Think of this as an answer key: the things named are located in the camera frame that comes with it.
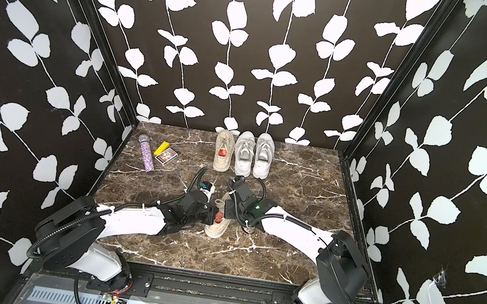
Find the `red orange insole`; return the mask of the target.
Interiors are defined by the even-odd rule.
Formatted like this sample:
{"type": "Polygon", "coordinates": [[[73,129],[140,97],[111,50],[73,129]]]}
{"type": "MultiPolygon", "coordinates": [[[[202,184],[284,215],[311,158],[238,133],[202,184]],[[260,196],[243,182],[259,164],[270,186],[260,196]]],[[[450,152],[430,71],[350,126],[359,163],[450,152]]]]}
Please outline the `red orange insole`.
{"type": "Polygon", "coordinates": [[[214,224],[221,223],[223,221],[223,219],[224,219],[224,216],[225,216],[224,213],[220,213],[220,212],[216,213],[216,216],[215,216],[215,219],[214,219],[214,222],[213,223],[214,224]]]}

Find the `beige sneaker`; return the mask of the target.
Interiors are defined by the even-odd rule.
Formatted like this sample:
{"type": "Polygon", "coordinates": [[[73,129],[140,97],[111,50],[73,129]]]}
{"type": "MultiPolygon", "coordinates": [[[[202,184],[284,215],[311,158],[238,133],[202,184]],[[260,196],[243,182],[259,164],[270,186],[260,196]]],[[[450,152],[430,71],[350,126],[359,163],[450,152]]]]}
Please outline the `beige sneaker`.
{"type": "Polygon", "coordinates": [[[228,130],[222,130],[217,134],[215,141],[215,155],[213,169],[217,172],[226,172],[230,168],[231,159],[235,150],[233,134],[228,130]]]}
{"type": "Polygon", "coordinates": [[[205,226],[205,234],[210,237],[210,238],[220,238],[228,228],[228,225],[230,224],[231,220],[226,219],[225,216],[225,209],[226,206],[225,204],[227,201],[229,201],[230,195],[229,193],[225,193],[222,198],[216,199],[215,200],[215,206],[218,209],[218,212],[216,213],[214,222],[212,225],[206,225],[205,226]]]}

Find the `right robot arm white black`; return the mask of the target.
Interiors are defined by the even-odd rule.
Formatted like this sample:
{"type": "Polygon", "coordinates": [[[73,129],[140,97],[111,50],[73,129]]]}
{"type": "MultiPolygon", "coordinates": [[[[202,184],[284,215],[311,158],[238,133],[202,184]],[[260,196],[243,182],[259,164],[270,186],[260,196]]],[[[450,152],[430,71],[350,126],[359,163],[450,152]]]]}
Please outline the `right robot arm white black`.
{"type": "Polygon", "coordinates": [[[368,281],[368,264],[352,236],[318,229],[288,213],[249,188],[242,176],[228,180],[225,213],[240,226],[273,235],[303,253],[317,267],[317,277],[304,283],[292,304],[356,304],[354,299],[368,281]]]}

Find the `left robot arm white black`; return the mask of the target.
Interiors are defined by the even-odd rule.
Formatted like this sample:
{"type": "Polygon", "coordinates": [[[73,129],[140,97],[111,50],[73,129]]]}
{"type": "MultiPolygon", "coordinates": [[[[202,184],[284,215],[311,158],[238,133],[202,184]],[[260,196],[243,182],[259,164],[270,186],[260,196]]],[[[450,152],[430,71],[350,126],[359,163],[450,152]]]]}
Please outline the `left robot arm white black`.
{"type": "Polygon", "coordinates": [[[97,240],[124,235],[165,236],[197,223],[212,225],[219,213],[206,190],[193,190],[175,200],[146,207],[99,205],[81,197],[41,221],[36,241],[26,252],[47,270],[75,269],[102,282],[128,276],[128,266],[97,240]]]}

